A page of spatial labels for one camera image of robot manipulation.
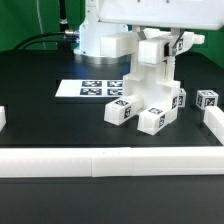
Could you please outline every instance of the small white cube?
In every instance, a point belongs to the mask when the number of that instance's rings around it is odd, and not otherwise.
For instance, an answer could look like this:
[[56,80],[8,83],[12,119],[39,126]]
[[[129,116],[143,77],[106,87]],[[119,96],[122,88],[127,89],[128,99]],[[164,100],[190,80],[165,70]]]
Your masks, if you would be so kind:
[[141,96],[137,94],[128,97],[123,96],[106,105],[104,120],[115,125],[120,125],[136,115],[142,106],[143,100]]
[[167,112],[170,109],[165,104],[154,104],[139,114],[138,130],[155,135],[168,123]]
[[136,39],[132,32],[124,32],[103,36],[100,43],[100,53],[102,56],[118,58],[133,53]]
[[139,42],[138,61],[142,63],[158,64],[165,60],[164,46],[168,43],[166,39],[156,37]]
[[219,95],[213,90],[198,90],[196,105],[204,110],[206,106],[217,106]]
[[185,102],[186,102],[186,92],[183,88],[180,88],[178,107],[185,107]]
[[0,131],[5,126],[6,119],[5,119],[5,108],[3,106],[0,106]]

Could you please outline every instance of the black tabletop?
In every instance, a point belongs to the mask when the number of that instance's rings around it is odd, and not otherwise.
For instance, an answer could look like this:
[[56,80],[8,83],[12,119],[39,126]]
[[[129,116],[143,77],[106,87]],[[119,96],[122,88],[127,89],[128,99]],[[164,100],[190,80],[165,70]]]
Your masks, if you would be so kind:
[[200,54],[178,56],[175,79],[187,92],[178,118],[155,136],[137,131],[135,116],[121,126],[104,121],[111,98],[56,98],[62,79],[117,80],[129,64],[77,63],[55,51],[8,51],[0,54],[0,105],[7,125],[1,147],[155,147],[214,146],[219,141],[203,124],[195,106],[199,89],[213,89],[223,106],[224,70]]
[[[177,57],[186,107],[154,137],[136,130],[137,117],[120,127],[104,122],[111,99],[55,98],[61,79],[121,79],[128,71],[128,64],[75,63],[57,52],[1,53],[1,147],[220,145],[195,98],[197,90],[213,89],[223,109],[223,69],[199,54]],[[0,202],[1,224],[223,224],[224,177],[0,179]]]

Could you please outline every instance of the black cable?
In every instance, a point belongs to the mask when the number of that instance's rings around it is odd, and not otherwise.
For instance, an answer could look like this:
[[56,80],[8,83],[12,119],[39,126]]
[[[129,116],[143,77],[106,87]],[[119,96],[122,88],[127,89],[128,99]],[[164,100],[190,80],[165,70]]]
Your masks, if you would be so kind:
[[70,43],[76,43],[76,41],[74,41],[74,40],[68,40],[68,39],[66,39],[66,40],[40,40],[40,41],[33,41],[33,42],[31,42],[31,43],[28,43],[28,44],[26,44],[23,48],[22,48],[22,50],[25,50],[27,47],[29,47],[30,45],[33,45],[33,44],[39,44],[39,43],[58,43],[58,42],[63,42],[63,43],[66,43],[66,42],[70,42]]
[[42,23],[42,18],[41,18],[41,13],[40,13],[40,0],[36,0],[36,8],[37,8],[37,17],[38,17],[38,22],[40,26],[40,33],[44,33],[44,28],[43,28],[43,23]]
[[22,41],[20,44],[16,45],[14,47],[14,50],[19,50],[20,47],[22,47],[24,44],[35,40],[35,39],[39,39],[39,38],[43,38],[43,37],[50,37],[50,36],[59,36],[59,35],[64,35],[64,32],[53,32],[53,33],[44,33],[44,34],[39,34],[36,36],[32,36],[30,38],[27,38],[26,40]]
[[65,31],[66,29],[68,29],[65,0],[59,0],[58,3],[59,3],[59,11],[60,11],[60,31]]

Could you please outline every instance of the green background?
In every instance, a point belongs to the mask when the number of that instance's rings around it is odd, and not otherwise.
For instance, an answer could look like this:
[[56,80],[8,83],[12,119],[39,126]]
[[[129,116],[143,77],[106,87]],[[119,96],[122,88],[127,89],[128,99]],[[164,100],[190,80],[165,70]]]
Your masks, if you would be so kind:
[[[85,0],[66,0],[70,28],[77,29],[84,20]],[[44,32],[59,31],[58,0],[40,0]],[[224,68],[224,28],[219,31],[195,31],[204,34],[203,45],[191,51],[199,52]],[[40,34],[36,0],[0,0],[0,51],[13,49],[22,40]]]

